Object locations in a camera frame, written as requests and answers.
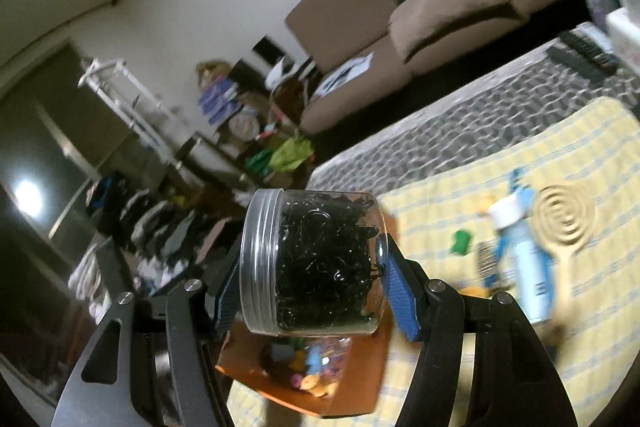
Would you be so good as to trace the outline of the white spray bottle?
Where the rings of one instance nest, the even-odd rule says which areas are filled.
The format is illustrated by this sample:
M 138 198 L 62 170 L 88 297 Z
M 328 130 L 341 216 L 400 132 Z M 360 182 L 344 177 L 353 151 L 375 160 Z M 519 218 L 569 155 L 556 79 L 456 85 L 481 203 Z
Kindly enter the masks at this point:
M 536 191 L 531 187 L 522 187 L 518 201 L 522 204 L 524 216 L 506 231 L 509 239 L 506 252 L 512 256 L 515 265 L 518 305 L 530 323 L 539 324 L 551 315 L 554 285 L 550 256 L 538 246 L 527 221 L 535 195 Z

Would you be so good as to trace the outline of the green hair roller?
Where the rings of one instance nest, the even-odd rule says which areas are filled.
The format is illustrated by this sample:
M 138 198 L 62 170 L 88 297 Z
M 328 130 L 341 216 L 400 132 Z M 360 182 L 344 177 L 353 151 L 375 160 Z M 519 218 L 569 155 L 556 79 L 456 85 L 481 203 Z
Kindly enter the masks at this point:
M 466 256 L 469 254 L 472 244 L 473 234 L 468 230 L 458 230 L 452 236 L 452 245 L 450 253 L 457 256 Z

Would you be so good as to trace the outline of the bag of colourful hair ties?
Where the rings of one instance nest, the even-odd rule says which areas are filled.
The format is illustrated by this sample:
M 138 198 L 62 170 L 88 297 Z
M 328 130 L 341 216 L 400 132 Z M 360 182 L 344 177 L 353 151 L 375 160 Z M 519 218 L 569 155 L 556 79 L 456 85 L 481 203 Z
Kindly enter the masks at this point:
M 279 384 L 316 398 L 335 395 L 346 371 L 349 337 L 288 337 L 262 350 L 262 369 Z

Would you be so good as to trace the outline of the cream spiral hairbrush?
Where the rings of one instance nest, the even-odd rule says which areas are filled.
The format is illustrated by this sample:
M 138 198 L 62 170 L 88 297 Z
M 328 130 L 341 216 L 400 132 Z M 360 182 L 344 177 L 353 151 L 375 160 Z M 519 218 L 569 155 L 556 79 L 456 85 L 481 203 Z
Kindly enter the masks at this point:
M 574 257 L 592 239 L 596 205 L 578 183 L 551 184 L 537 192 L 528 222 L 537 245 L 554 261 L 552 317 L 568 317 Z

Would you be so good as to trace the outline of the orange cardboard box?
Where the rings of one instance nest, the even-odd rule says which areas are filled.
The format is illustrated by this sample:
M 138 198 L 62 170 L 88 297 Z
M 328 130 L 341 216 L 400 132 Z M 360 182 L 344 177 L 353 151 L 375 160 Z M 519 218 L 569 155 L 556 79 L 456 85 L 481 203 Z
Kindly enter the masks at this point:
M 273 403 L 318 418 L 374 411 L 394 320 L 383 307 L 369 336 L 269 337 L 231 327 L 216 369 Z

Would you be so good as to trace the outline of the yellow plaid cloth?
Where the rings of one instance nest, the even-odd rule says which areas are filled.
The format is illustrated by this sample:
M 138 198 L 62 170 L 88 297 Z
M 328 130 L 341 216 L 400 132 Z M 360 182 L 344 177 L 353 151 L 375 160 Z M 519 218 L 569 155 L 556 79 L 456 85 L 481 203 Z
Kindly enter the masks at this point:
M 239 426 L 588 426 L 639 350 L 639 124 L 597 98 L 525 142 L 381 196 L 262 190 Z

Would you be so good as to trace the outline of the white drying rack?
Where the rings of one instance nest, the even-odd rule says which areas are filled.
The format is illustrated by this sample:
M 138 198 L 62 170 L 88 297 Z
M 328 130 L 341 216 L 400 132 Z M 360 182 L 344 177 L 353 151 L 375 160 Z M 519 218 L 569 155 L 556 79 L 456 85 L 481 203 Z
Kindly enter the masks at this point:
M 146 87 L 122 58 L 89 58 L 78 87 L 87 87 L 165 163 L 180 168 L 203 144 L 190 124 Z

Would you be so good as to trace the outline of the grey pebble pattern cloth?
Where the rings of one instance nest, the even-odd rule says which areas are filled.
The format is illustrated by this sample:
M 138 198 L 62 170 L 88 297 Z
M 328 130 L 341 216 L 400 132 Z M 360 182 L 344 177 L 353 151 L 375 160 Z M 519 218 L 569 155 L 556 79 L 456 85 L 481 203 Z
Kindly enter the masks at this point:
M 595 83 L 552 61 L 551 48 L 564 43 L 552 39 L 349 147 L 308 188 L 381 195 L 523 142 L 599 96 L 638 105 L 639 75 L 626 63 Z

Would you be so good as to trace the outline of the black remote control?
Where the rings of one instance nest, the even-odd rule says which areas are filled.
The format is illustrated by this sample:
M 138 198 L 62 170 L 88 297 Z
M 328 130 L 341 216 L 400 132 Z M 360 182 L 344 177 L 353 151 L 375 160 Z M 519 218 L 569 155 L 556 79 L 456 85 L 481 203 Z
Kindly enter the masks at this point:
M 547 55 L 552 62 L 574 70 L 574 72 L 577 72 L 577 74 L 588 79 L 590 82 L 601 84 L 606 80 L 606 76 L 601 69 L 591 65 L 583 58 L 574 56 L 570 54 L 570 52 L 560 49 L 557 46 L 550 46 L 550 48 L 547 49 Z

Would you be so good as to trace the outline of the brown cushion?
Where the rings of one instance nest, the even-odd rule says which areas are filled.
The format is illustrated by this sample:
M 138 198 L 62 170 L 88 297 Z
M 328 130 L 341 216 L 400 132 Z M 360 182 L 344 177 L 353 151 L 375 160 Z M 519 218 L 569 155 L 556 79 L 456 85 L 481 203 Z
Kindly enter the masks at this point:
M 513 0 L 406 0 L 388 19 L 387 32 L 401 60 L 453 31 L 491 18 L 523 18 Z

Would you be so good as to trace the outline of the white tissue box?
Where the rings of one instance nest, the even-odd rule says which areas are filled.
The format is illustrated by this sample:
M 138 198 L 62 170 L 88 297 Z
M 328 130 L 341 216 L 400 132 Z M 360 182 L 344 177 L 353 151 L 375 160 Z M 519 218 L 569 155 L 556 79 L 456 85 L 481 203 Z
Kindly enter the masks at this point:
M 640 30 L 629 19 L 627 10 L 620 8 L 606 17 L 608 36 L 612 42 L 614 53 L 628 66 L 639 67 Z

